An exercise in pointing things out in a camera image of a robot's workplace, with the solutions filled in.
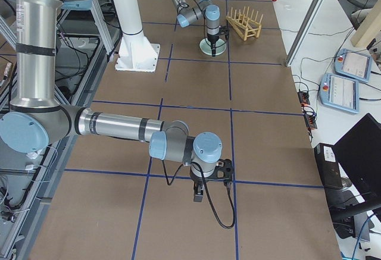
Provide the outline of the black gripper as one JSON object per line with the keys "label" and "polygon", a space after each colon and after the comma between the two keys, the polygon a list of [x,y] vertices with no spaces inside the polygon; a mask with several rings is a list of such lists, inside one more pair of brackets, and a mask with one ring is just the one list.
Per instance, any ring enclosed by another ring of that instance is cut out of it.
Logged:
{"label": "black gripper", "polygon": [[193,201],[201,203],[204,197],[204,181],[202,177],[198,177],[194,173],[190,173],[190,177],[193,180]]}
{"label": "black gripper", "polygon": [[211,56],[215,57],[216,56],[216,43],[219,40],[219,35],[212,35],[212,34],[207,34],[207,43],[209,47],[211,48]]}

